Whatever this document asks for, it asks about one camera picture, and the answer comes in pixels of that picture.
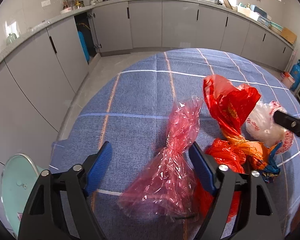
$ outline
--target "cardboard box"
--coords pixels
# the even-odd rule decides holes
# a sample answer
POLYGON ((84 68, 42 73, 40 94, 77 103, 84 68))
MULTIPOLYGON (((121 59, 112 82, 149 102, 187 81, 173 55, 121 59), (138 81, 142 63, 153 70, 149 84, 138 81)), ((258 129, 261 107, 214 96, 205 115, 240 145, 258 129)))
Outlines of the cardboard box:
POLYGON ((295 35, 292 31, 290 31, 286 27, 283 28, 281 32, 281 37, 283 37, 290 44, 293 44, 297 39, 297 35, 295 35))

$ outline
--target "tablecloth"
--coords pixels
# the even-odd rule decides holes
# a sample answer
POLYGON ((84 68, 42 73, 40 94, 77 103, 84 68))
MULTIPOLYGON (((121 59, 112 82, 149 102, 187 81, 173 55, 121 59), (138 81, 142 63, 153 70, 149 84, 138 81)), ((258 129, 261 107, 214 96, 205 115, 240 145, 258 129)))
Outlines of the tablecloth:
MULTIPOLYGON (((166 125, 174 98, 202 96, 202 79, 220 74, 238 86, 247 83, 262 94, 265 103, 278 101, 290 115, 300 117, 300 105, 274 76, 237 55, 209 49, 179 49, 158 53, 119 73, 83 108, 67 140, 53 144, 50 170, 61 172, 88 155, 104 141, 112 143, 113 158, 91 207, 108 239, 193 239, 200 222, 175 223, 168 218, 136 220, 126 217, 116 204, 118 196, 165 146, 166 125)), ((202 149, 221 137, 217 121, 203 104, 196 139, 202 149)), ((252 140, 242 126, 242 134, 252 140)), ((186 160, 191 165, 188 153, 186 160)), ((281 173, 269 191, 276 205, 282 231, 300 202, 300 138, 291 149, 276 156, 281 173)), ((65 213, 69 208, 64 206, 65 213)), ((74 235, 73 221, 69 229, 74 235)), ((224 234, 229 234, 227 225, 224 234)))

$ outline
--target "kitchen cabinet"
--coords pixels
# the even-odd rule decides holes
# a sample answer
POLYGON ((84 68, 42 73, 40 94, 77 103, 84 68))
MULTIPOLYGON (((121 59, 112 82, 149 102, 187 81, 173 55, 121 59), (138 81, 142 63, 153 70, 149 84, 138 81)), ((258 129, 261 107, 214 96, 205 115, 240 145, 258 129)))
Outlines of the kitchen cabinet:
POLYGON ((199 5, 196 47, 220 50, 228 13, 199 5))
POLYGON ((161 47, 162 1, 129 1, 133 48, 161 47))
POLYGON ((241 55, 248 34, 249 25, 250 21, 232 13, 228 13, 226 29, 223 34, 220 50, 241 55))
POLYGON ((162 47, 195 47, 198 10, 197 3, 162 0, 162 47))
POLYGON ((23 94, 3 61, 0 64, 0 162, 6 163, 14 154, 24 153, 36 165, 48 168, 51 144, 57 135, 23 94))
POLYGON ((254 23, 250 23, 247 38, 243 46, 241 57, 257 60, 266 30, 254 23))
POLYGON ((92 14, 100 52, 132 49, 128 2, 96 7, 92 14))
POLYGON ((54 53, 47 30, 43 29, 19 45, 5 62, 35 109, 59 131, 74 92, 54 53))
POLYGON ((273 34, 266 33, 257 61, 278 68, 284 50, 283 44, 283 41, 273 34))
POLYGON ((68 17, 47 27, 55 53, 72 89, 77 92, 88 74, 88 63, 84 55, 74 17, 68 17))
POLYGON ((284 42, 281 42, 281 52, 282 54, 279 56, 277 61, 276 68, 279 70, 284 71, 286 69, 286 66, 290 60, 291 54, 293 52, 293 49, 291 49, 287 44, 284 42))

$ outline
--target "floor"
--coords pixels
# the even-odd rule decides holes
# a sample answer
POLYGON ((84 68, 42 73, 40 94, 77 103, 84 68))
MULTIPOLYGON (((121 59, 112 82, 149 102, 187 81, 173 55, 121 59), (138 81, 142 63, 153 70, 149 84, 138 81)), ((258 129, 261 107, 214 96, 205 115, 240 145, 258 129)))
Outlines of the floor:
MULTIPOLYGON (((57 140, 65 140, 68 138, 74 122, 80 114, 82 108, 104 85, 106 85, 112 78, 114 78, 119 72, 123 71, 127 67, 156 53, 158 52, 133 52, 124 55, 101 57, 94 68, 90 65, 90 74, 79 89, 79 92, 67 113, 57 140)), ((266 67, 263 68, 280 80, 280 72, 266 67)))

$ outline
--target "blue gripper pad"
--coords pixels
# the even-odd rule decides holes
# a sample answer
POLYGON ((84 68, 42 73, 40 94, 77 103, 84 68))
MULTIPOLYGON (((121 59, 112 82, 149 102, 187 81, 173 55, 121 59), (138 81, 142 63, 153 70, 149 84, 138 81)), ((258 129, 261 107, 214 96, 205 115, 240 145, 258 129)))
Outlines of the blue gripper pad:
POLYGON ((106 174, 111 158, 111 143, 105 142, 99 150, 98 157, 87 175, 87 185, 84 190, 88 195, 98 189, 101 180, 106 174))
POLYGON ((208 191, 212 196, 217 194, 218 189, 214 185, 213 173, 201 155, 201 152, 191 145, 189 148, 189 157, 194 166, 195 173, 197 174, 202 187, 208 191))

